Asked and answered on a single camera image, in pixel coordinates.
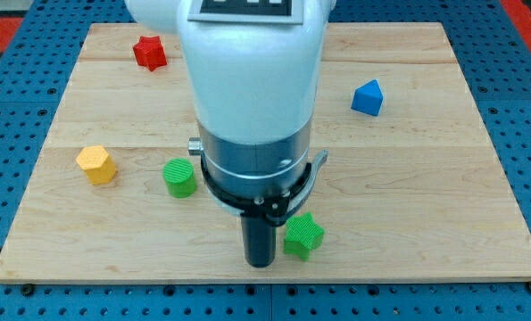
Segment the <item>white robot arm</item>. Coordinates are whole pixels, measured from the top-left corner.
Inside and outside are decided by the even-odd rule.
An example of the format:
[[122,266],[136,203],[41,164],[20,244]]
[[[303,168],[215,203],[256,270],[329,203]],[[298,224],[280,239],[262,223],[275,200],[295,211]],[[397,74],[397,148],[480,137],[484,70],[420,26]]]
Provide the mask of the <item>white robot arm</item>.
[[331,1],[127,0],[144,27],[175,34],[194,95],[212,196],[241,219],[245,259],[275,258],[276,230],[311,194],[327,151],[310,156]]

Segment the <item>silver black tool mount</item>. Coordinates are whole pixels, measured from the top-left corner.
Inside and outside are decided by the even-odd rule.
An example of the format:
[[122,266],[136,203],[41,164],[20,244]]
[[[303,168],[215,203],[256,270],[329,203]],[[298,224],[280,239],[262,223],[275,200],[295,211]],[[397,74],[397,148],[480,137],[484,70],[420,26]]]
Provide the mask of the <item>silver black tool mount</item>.
[[214,200],[230,213],[282,226],[307,201],[328,151],[308,161],[311,125],[266,144],[237,144],[204,127],[188,141],[201,158],[203,180]]

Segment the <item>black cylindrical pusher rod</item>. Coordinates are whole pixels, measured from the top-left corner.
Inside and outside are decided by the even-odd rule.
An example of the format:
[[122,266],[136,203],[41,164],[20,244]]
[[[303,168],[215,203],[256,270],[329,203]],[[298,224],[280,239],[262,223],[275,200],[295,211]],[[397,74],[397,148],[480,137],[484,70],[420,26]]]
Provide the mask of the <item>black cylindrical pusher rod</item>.
[[275,259],[276,228],[263,218],[241,217],[246,262],[265,268]]

